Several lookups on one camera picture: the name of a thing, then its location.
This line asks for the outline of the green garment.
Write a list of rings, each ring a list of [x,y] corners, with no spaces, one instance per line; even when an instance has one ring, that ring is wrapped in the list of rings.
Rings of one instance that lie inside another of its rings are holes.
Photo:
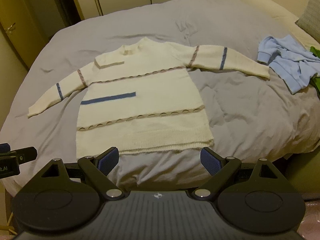
[[[319,50],[318,49],[316,49],[314,46],[311,46],[310,47],[310,52],[312,52],[312,54],[315,56],[315,57],[317,57],[317,58],[319,58]],[[311,80],[310,80],[310,83],[313,85],[313,87],[316,89],[316,91],[317,91],[317,95],[319,96],[320,95],[320,84],[319,84],[319,66],[318,67],[316,67],[316,69],[317,69],[317,74],[315,74],[312,78],[311,78]]]

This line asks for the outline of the light blue garment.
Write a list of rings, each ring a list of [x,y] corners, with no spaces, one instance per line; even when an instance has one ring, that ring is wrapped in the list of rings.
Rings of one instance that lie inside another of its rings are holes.
[[[269,66],[286,83],[291,94],[306,88],[317,74],[319,58],[306,50],[291,35],[268,36],[258,46],[257,61]]]

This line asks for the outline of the cream knitted striped sweater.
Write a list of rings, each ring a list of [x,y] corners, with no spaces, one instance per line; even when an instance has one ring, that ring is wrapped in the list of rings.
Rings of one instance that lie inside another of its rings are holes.
[[[183,151],[214,143],[203,100],[188,68],[269,78],[268,67],[223,46],[184,46],[143,38],[97,56],[49,88],[28,115],[86,90],[76,124],[76,156],[109,147],[122,154]]]

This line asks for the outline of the grey pillow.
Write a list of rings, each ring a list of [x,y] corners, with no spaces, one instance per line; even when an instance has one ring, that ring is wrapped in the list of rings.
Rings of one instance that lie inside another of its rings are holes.
[[[306,9],[301,17],[296,21],[296,25],[298,25],[319,43],[319,20],[319,0],[308,0]]]

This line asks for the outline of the yellow wooden door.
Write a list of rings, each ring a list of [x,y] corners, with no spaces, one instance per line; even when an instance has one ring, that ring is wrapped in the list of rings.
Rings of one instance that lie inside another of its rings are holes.
[[[67,26],[58,0],[1,0],[1,26],[30,68],[49,40]]]

